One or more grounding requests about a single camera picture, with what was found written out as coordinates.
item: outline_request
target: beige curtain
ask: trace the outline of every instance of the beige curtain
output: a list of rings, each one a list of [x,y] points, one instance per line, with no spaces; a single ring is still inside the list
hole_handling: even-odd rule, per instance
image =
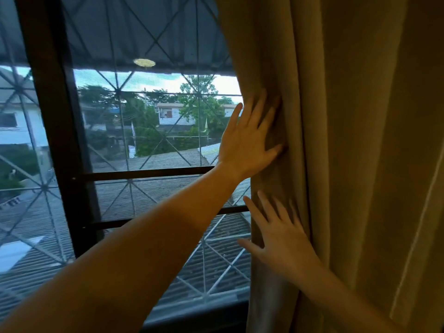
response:
[[[322,261],[409,331],[444,324],[444,0],[216,0],[244,97],[283,108],[252,178],[287,201]],[[253,241],[261,243],[253,225]],[[252,261],[248,332],[330,332]]]

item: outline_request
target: finger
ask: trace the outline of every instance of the finger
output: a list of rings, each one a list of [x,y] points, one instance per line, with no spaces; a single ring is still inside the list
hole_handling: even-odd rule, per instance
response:
[[[258,103],[254,107],[254,110],[251,114],[250,121],[248,122],[248,126],[257,129],[259,120],[261,120],[262,112],[264,111],[265,102],[267,101],[267,90],[262,89],[261,95],[259,96]]]
[[[302,231],[305,234],[304,228],[303,228],[303,226],[301,224],[301,221],[299,220],[299,217],[297,215],[296,207],[294,206],[294,203],[293,203],[293,201],[291,199],[290,199],[290,207],[291,207],[291,212],[293,214],[293,224],[294,224],[294,226],[298,230]]]
[[[226,125],[225,130],[233,130],[237,126],[237,120],[239,118],[239,113],[241,113],[242,110],[242,103],[239,103],[234,108],[233,114],[231,114],[230,120],[228,121],[228,124]]]
[[[244,196],[243,198],[245,205],[247,206],[248,210],[250,211],[251,217],[258,225],[261,232],[265,231],[266,227],[268,226],[268,222],[262,212],[256,207],[256,205],[253,203],[253,201],[248,198],[247,196]]]
[[[273,124],[274,117],[276,115],[276,111],[279,107],[279,104],[281,103],[281,98],[277,97],[273,103],[273,105],[268,110],[264,120],[262,120],[262,123],[259,125],[259,130],[263,133],[267,133],[271,125]]]
[[[245,239],[245,238],[240,238],[237,240],[237,243],[244,248],[245,250],[247,250],[249,253],[251,253],[252,256],[261,259],[264,249],[262,249],[260,246],[257,246],[256,244],[254,244],[253,242]]]
[[[251,97],[245,102],[244,111],[242,111],[242,114],[241,114],[241,117],[239,119],[239,123],[237,126],[239,126],[239,127],[247,126],[248,121],[250,120],[250,116],[251,116],[253,101],[254,101],[254,98]]]
[[[277,208],[277,213],[279,215],[279,218],[281,219],[282,222],[287,223],[287,224],[291,224],[291,219],[290,216],[288,215],[287,210],[285,209],[284,205],[282,204],[282,202],[280,202],[277,198],[273,197],[273,200],[276,204],[276,208]]]
[[[264,207],[265,214],[267,215],[268,222],[272,223],[279,217],[277,217],[276,211],[271,205],[270,201],[268,201],[267,196],[261,190],[258,191],[258,197],[262,203],[262,207]]]
[[[283,150],[284,150],[284,145],[279,144],[279,145],[269,149],[268,151],[266,151],[265,156],[264,156],[264,163],[263,163],[262,167],[265,168],[270,163],[272,163],[273,160],[275,158],[277,158],[278,155],[280,155],[280,153],[282,153]]]

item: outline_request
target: ceiling light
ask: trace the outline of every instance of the ceiling light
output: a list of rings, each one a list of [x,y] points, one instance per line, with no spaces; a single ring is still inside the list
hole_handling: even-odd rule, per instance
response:
[[[142,67],[145,67],[145,68],[151,68],[154,65],[156,65],[156,62],[151,61],[150,59],[145,59],[145,58],[135,59],[134,63],[136,63],[138,66],[142,66]]]

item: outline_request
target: hand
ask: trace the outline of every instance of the hand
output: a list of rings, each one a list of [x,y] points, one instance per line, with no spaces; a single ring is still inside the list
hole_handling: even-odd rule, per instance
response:
[[[287,210],[279,200],[274,198],[276,213],[263,192],[259,191],[258,196],[268,221],[248,197],[245,196],[244,201],[261,230],[265,247],[260,248],[244,238],[237,242],[275,273],[302,288],[310,278],[313,268],[321,266],[321,261],[297,218],[293,204],[291,203],[292,223]]]
[[[239,103],[231,115],[222,135],[218,166],[224,166],[239,182],[252,177],[267,167],[282,151],[282,145],[265,150],[265,136],[274,121],[280,97],[270,107],[263,121],[259,121],[264,110],[267,92],[262,90],[254,107],[253,99],[247,100],[244,111],[237,122],[242,104]]]

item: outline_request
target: curtain fold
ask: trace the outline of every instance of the curtain fold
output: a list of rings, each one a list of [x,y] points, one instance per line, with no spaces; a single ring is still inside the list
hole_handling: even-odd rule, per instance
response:
[[[444,0],[216,0],[245,99],[282,110],[252,178],[296,201],[315,251],[409,330],[444,324]],[[252,240],[262,244],[252,224]],[[252,260],[248,332],[330,332]]]

